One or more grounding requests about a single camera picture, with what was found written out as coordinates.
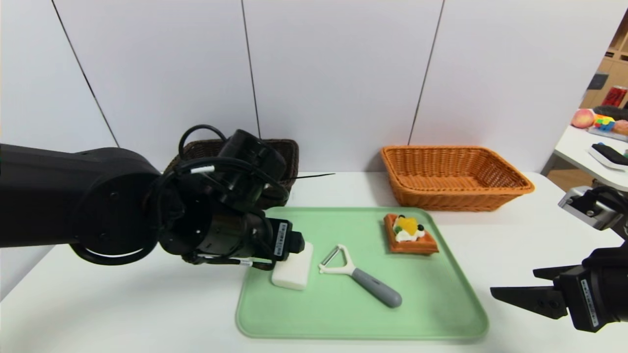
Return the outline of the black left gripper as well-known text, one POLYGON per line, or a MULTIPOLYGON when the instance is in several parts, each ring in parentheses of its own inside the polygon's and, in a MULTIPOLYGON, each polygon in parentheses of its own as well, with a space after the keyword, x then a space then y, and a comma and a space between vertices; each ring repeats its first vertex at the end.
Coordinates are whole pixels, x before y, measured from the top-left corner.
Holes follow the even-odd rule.
POLYGON ((245 214, 241 225, 243 246, 240 257, 266 262, 285 261, 289 253, 299 254, 305 248, 303 235, 292 230, 288 220, 245 214))

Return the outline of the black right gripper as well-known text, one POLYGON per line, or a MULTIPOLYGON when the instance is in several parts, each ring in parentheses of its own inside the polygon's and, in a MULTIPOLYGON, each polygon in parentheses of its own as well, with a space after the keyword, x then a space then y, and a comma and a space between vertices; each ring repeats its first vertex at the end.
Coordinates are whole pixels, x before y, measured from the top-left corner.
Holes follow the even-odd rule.
POLYGON ((627 259, 626 247, 601 248, 581 264, 532 270, 536 278, 559 278, 563 293, 552 286, 491 287, 490 293, 550 319, 561 319, 569 310, 577 330, 597 332, 606 324, 628 320, 627 259))

